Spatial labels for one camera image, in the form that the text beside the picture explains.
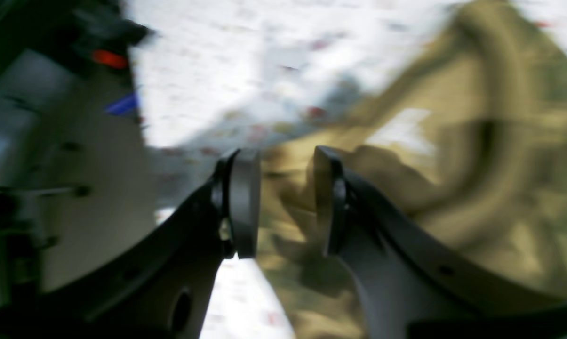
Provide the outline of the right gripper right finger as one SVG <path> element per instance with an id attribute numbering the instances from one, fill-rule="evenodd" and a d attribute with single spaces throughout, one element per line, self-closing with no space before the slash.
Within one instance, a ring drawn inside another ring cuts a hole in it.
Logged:
<path id="1" fill-rule="evenodd" d="M 373 339 L 567 339 L 566 300 L 446 248 L 332 148 L 315 148 L 314 180 L 324 254 L 352 275 Z"/>

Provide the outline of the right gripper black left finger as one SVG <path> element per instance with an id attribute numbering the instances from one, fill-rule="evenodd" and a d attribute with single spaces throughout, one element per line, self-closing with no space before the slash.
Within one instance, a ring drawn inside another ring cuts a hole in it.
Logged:
<path id="1" fill-rule="evenodd" d="M 0 309 L 0 339 L 197 339 L 221 262 L 257 252 L 260 151 L 221 157 L 146 238 L 55 291 Z"/>

